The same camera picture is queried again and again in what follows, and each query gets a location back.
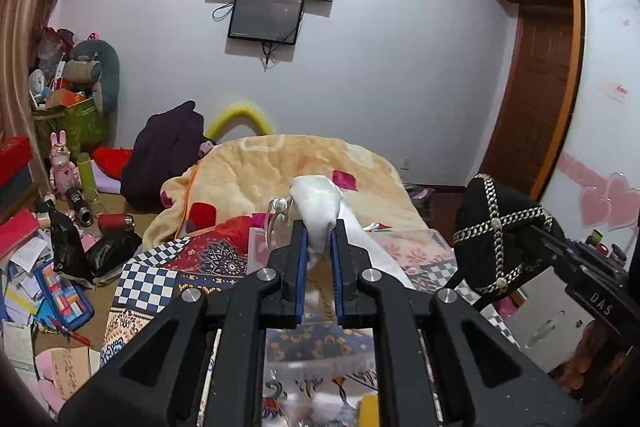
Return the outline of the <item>black chain-trimmed pouch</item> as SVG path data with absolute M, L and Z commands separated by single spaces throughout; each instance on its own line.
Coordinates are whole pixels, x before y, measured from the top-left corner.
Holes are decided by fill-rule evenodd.
M 548 268 L 544 234 L 566 241 L 558 221 L 536 200 L 486 173 L 473 176 L 457 211 L 457 271 L 448 285 L 468 285 L 480 296 L 477 307 L 509 296 Z

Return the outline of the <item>white soft cloth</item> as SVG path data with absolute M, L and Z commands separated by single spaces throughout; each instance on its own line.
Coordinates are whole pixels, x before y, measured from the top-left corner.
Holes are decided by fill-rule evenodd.
M 307 229 L 311 268 L 329 252 L 330 234 L 337 221 L 343 220 L 349 243 L 368 252 L 373 268 L 393 275 L 409 289 L 414 288 L 398 262 L 363 230 L 342 191 L 326 176 L 296 176 L 290 185 L 290 196 Z

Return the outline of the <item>colourful blue pencil case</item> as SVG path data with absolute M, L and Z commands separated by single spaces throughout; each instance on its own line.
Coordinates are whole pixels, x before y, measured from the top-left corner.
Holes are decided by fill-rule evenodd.
M 84 291 L 54 271 L 53 263 L 35 267 L 35 277 L 52 317 L 71 331 L 93 318 L 94 310 Z

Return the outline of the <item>black plastic bag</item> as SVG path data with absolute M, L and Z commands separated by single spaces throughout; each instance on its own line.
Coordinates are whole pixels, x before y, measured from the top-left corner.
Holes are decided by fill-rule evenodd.
M 117 279 L 142 244 L 142 238 L 135 231 L 114 230 L 107 231 L 85 249 L 70 217 L 50 210 L 49 219 L 53 271 L 61 279 L 85 288 L 95 288 Z

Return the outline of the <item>red thermos bottle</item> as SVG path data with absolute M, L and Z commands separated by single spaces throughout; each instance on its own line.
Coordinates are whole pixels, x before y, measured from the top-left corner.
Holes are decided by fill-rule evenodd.
M 102 234 L 114 231 L 134 231 L 134 216 L 124 212 L 100 213 L 96 223 Z

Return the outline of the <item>brown wooden wardrobe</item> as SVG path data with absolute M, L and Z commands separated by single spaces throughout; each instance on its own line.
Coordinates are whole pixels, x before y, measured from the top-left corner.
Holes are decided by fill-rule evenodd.
M 582 60 L 582 0 L 506 0 L 518 26 L 482 169 L 540 198 L 570 123 Z

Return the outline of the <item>clear plastic storage box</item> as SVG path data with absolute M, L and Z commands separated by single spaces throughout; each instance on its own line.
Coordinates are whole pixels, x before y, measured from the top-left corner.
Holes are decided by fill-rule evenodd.
M 291 197 L 276 197 L 268 202 L 265 212 L 252 214 L 248 234 L 247 273 L 265 268 L 271 251 L 288 245 L 292 233 Z

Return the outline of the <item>beige fleece blanket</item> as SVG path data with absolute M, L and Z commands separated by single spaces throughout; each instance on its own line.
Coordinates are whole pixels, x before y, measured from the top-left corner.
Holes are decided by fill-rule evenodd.
M 395 167 L 384 157 L 340 139 L 302 134 L 252 136 L 217 145 L 181 176 L 167 180 L 162 192 L 171 206 L 143 235 L 148 251 L 175 237 L 194 202 L 216 208 L 219 223 L 264 212 L 270 199 L 288 195 L 296 176 L 326 176 L 335 171 L 355 178 L 344 192 L 362 225 L 371 222 L 397 231 L 425 230 Z

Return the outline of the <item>green bottle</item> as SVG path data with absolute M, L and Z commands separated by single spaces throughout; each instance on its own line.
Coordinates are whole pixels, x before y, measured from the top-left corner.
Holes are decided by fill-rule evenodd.
M 99 192 L 96 189 L 96 180 L 93 176 L 91 157 L 88 153 L 82 152 L 78 155 L 77 169 L 85 199 L 87 199 L 88 202 L 96 202 L 99 199 Z

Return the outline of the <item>pink rabbit figurine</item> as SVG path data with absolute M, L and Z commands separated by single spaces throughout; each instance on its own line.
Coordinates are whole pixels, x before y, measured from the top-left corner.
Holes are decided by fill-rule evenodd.
M 60 199 L 65 200 L 71 188 L 79 188 L 80 176 L 77 167 L 70 159 L 70 150 L 66 144 L 66 132 L 60 130 L 50 134 L 50 185 Z

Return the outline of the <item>dark purple jacket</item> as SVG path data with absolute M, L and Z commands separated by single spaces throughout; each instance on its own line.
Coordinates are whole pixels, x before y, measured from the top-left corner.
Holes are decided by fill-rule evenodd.
M 200 157 L 204 117 L 186 101 L 149 118 L 138 134 L 120 180 L 120 194 L 141 212 L 161 212 L 163 184 L 181 176 Z

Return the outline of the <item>green cardboard box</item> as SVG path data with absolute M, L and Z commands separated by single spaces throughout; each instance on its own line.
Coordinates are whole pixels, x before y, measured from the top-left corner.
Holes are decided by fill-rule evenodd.
M 32 112 L 32 117 L 38 150 L 43 158 L 49 157 L 50 134 L 53 131 L 66 132 L 66 146 L 73 159 L 82 152 L 90 153 L 105 145 L 110 137 L 110 122 L 96 110 L 92 98 L 70 107 L 37 109 Z

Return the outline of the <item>red gift box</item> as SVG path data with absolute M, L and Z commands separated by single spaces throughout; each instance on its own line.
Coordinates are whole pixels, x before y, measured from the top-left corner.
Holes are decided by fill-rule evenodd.
M 11 181 L 32 160 L 32 146 L 26 135 L 14 136 L 0 145 L 0 185 Z

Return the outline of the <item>grey-green plush toy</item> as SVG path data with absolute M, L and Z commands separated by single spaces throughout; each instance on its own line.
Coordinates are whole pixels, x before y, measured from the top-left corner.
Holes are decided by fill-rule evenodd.
M 64 65 L 63 78 L 97 95 L 96 106 L 102 114 L 110 115 L 117 109 L 119 58 L 108 42 L 88 39 L 76 44 Z

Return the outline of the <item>small black wall monitor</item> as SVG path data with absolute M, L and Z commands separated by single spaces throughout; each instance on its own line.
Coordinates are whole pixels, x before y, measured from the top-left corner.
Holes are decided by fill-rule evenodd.
M 228 37 L 294 46 L 304 0 L 234 0 Z

